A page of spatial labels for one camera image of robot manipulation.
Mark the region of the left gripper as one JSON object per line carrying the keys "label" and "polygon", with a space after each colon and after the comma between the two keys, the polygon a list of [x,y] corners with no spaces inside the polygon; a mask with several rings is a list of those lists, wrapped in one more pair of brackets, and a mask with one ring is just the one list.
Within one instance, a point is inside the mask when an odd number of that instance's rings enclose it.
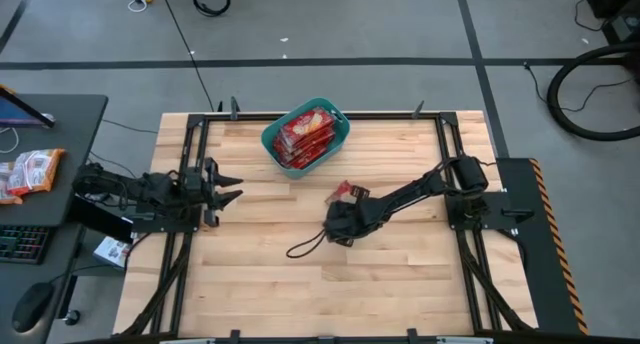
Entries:
{"label": "left gripper", "polygon": [[204,159],[204,172],[196,167],[187,167],[181,174],[181,182],[186,190],[187,202],[190,206],[204,204],[204,223],[209,227],[218,227],[217,210],[222,211],[228,204],[243,194],[242,190],[219,193],[215,187],[229,187],[243,182],[243,179],[227,177],[219,174],[218,164],[212,157]]}

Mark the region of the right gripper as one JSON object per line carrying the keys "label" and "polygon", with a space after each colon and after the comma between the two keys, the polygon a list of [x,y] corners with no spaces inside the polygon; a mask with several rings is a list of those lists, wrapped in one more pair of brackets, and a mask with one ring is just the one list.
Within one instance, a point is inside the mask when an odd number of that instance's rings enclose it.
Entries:
{"label": "right gripper", "polygon": [[351,247],[356,239],[368,236],[385,223],[385,204],[381,199],[367,198],[369,189],[352,185],[350,195],[356,203],[331,203],[323,223],[327,240],[346,247]]}

